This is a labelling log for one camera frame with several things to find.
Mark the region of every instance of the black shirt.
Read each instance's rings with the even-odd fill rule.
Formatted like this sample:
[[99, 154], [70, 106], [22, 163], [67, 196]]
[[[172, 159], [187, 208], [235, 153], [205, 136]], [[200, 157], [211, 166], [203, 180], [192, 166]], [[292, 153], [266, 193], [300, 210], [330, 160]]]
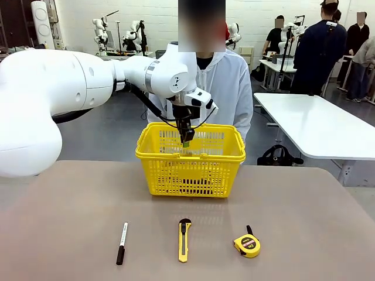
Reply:
[[322, 20], [310, 26], [295, 52], [294, 68], [297, 72], [294, 81], [304, 83], [306, 87], [322, 88], [333, 66], [345, 53], [346, 29], [337, 25], [328, 32], [327, 22]]
[[[287, 32], [288, 40], [294, 37], [293, 33], [290, 31]], [[277, 52], [280, 53], [279, 43], [281, 42], [281, 28], [273, 28], [267, 36], [266, 41], [270, 41], [270, 47], [268, 48], [269, 52]]]
[[201, 59], [199, 57], [197, 57], [197, 65], [199, 67], [199, 69], [201, 70], [205, 70], [207, 68], [207, 66], [209, 66], [209, 64], [211, 63], [213, 57], [209, 57], [208, 59]]
[[354, 54], [356, 54], [369, 37], [370, 28], [368, 25], [364, 25], [362, 28], [358, 24], [352, 25], [347, 31], [347, 53], [353, 50]]

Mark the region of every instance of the floor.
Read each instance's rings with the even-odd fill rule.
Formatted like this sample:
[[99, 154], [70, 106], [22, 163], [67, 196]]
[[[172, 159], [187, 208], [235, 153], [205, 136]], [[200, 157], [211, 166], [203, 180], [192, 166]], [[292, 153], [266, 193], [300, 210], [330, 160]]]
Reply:
[[[253, 92], [264, 92], [260, 83], [253, 81]], [[375, 106], [368, 102], [355, 104], [345, 101], [345, 96], [330, 83], [327, 100], [375, 126]], [[267, 128], [270, 118], [254, 109], [251, 129], [246, 139], [245, 165], [256, 165], [257, 158], [274, 144], [277, 128]], [[138, 161], [134, 150], [142, 130], [147, 125], [145, 108], [133, 95], [119, 93], [105, 105], [93, 109], [83, 117], [59, 125], [63, 136], [63, 149], [59, 160], [112, 160]], [[286, 139], [284, 145], [292, 155], [299, 156], [298, 149]], [[308, 159], [302, 155], [304, 166], [321, 167], [335, 177], [339, 168], [330, 160]], [[375, 219], [375, 162], [357, 162], [347, 189]], [[0, 179], [0, 210], [9, 207], [27, 184], [27, 179], [10, 181]]]

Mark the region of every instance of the gray pants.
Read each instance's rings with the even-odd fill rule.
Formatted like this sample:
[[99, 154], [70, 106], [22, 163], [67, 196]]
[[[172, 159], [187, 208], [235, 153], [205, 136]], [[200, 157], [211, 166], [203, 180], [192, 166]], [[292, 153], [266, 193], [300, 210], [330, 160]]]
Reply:
[[353, 62], [352, 72], [350, 74], [350, 84], [347, 97], [351, 100], [354, 98], [364, 98], [367, 95], [370, 76], [368, 67]]

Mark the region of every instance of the bag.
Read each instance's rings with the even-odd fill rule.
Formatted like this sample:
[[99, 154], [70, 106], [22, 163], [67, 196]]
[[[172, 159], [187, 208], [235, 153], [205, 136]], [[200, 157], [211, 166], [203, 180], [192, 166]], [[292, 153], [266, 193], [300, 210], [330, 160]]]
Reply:
[[260, 64], [256, 69], [251, 72], [251, 76], [254, 77], [255, 80], [258, 82], [263, 82], [265, 74], [265, 66], [264, 64]]
[[[276, 156], [276, 150], [281, 149], [280, 156]], [[293, 166], [294, 164], [302, 165], [304, 161], [301, 158], [294, 158], [289, 154], [288, 149], [282, 145], [274, 145], [262, 157], [258, 158], [259, 166]]]

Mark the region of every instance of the plastic basket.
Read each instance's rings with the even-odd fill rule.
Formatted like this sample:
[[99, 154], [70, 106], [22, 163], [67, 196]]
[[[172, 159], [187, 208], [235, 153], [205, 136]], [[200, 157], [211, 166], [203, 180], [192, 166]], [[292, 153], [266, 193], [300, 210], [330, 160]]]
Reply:
[[204, 124], [183, 148], [177, 129], [150, 123], [137, 143], [150, 193], [164, 196], [228, 197], [246, 158], [233, 126]]

